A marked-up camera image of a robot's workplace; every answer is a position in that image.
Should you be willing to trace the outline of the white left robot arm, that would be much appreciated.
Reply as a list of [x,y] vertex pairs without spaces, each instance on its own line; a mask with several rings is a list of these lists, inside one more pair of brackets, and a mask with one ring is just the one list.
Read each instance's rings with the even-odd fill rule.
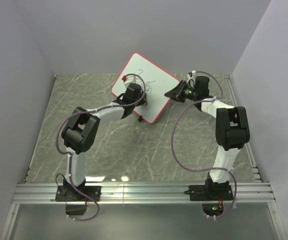
[[95,109],[78,107],[68,119],[61,137],[68,155],[67,173],[63,187],[73,201],[88,197],[86,190],[85,161],[86,152],[94,143],[100,125],[120,120],[130,115],[134,108],[147,104],[147,94],[142,90],[135,96],[120,94],[106,106]]

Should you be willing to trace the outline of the pink framed whiteboard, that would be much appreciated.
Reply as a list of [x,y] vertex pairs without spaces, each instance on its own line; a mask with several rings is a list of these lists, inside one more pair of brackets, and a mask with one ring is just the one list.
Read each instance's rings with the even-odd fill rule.
[[147,123],[155,123],[170,101],[170,98],[164,94],[175,88],[180,80],[145,56],[135,52],[112,85],[111,92],[116,97],[126,90],[122,80],[126,74],[136,74],[136,83],[142,86],[140,79],[143,79],[146,85],[148,104],[136,107],[134,112],[142,116]]

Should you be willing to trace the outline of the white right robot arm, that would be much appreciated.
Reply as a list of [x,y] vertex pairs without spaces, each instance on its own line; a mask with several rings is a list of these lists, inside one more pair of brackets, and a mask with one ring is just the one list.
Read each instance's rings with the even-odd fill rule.
[[213,168],[209,171],[201,192],[210,200],[230,194],[229,178],[236,156],[250,139],[246,109],[242,106],[227,105],[209,94],[209,78],[197,76],[194,84],[182,80],[164,95],[176,102],[186,100],[215,118],[215,139],[218,151]]

